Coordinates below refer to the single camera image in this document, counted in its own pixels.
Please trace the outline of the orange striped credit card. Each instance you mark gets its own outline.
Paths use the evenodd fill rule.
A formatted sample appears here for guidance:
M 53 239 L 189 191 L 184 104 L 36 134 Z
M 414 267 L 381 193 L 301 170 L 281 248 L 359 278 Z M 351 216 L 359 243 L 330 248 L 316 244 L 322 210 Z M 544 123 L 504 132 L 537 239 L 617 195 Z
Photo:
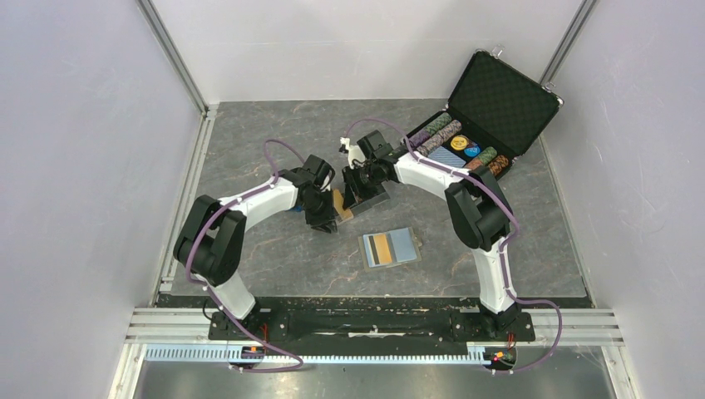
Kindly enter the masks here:
M 393 262 L 393 251 L 387 234 L 372 234 L 368 237 L 370 266 L 386 266 Z

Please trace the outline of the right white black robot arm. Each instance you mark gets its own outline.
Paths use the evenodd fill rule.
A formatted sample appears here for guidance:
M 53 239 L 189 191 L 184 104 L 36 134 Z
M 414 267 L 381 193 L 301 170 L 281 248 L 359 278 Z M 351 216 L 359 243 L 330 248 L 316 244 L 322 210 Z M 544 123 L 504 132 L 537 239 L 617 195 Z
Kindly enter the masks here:
M 340 152 L 345 194 L 361 202 L 385 182 L 410 185 L 446 202 L 452 228 L 475 260 L 480 278 L 480 326 L 491 339 L 501 339 L 514 327 L 520 305 L 508 266 L 510 225 L 515 222 L 495 176 L 486 168 L 469 171 L 431 160 L 408 142 L 393 147 L 380 131 L 357 142 L 344 135 Z

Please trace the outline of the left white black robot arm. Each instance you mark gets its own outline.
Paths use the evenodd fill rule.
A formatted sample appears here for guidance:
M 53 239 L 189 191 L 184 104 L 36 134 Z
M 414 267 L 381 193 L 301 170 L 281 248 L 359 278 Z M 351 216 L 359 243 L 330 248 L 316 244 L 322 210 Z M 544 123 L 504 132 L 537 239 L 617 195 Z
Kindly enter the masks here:
M 334 233 L 337 212 L 330 184 L 335 176 L 325 160 L 310 155 L 302 166 L 281 170 L 265 183 L 238 195 L 198 197 L 173 248 L 187 278 L 230 316 L 229 327 L 241 338 L 254 337 L 261 317 L 254 295 L 239 275 L 244 236 L 256 224 L 284 211 L 299 209 L 314 230 Z

